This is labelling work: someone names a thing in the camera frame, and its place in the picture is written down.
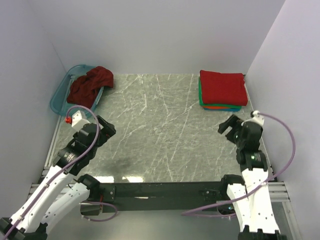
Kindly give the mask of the bright red t shirt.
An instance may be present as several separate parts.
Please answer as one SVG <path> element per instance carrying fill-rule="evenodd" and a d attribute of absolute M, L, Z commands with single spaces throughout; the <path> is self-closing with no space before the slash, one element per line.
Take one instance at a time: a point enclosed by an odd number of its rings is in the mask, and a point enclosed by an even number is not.
<path fill-rule="evenodd" d="M 242 73 L 199 72 L 202 102 L 246 106 L 248 103 L 245 78 Z"/>

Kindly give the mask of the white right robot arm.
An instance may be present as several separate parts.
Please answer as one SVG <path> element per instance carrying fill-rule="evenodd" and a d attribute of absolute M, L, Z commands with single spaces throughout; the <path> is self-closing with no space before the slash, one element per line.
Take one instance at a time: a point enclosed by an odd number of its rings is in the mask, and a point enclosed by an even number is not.
<path fill-rule="evenodd" d="M 260 150 L 264 117 L 258 111 L 242 120 L 232 115 L 221 123 L 218 132 L 227 128 L 227 140 L 236 145 L 236 160 L 241 176 L 225 175 L 219 187 L 222 198 L 233 201 L 239 222 L 239 240 L 286 240 L 276 222 L 268 186 L 266 155 Z"/>

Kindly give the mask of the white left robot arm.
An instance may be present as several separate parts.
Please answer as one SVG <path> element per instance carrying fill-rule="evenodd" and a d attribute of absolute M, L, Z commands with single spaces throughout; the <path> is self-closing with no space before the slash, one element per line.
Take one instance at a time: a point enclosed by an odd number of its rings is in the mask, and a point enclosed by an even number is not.
<path fill-rule="evenodd" d="M 66 122 L 76 131 L 62 148 L 49 171 L 31 197 L 11 217 L 0 220 L 0 232 L 6 240 L 45 240 L 48 232 L 76 205 L 98 201 L 101 183 L 93 176 L 80 176 L 63 196 L 62 190 L 86 167 L 97 152 L 116 134 L 115 126 L 101 116 L 89 122 L 77 112 Z"/>

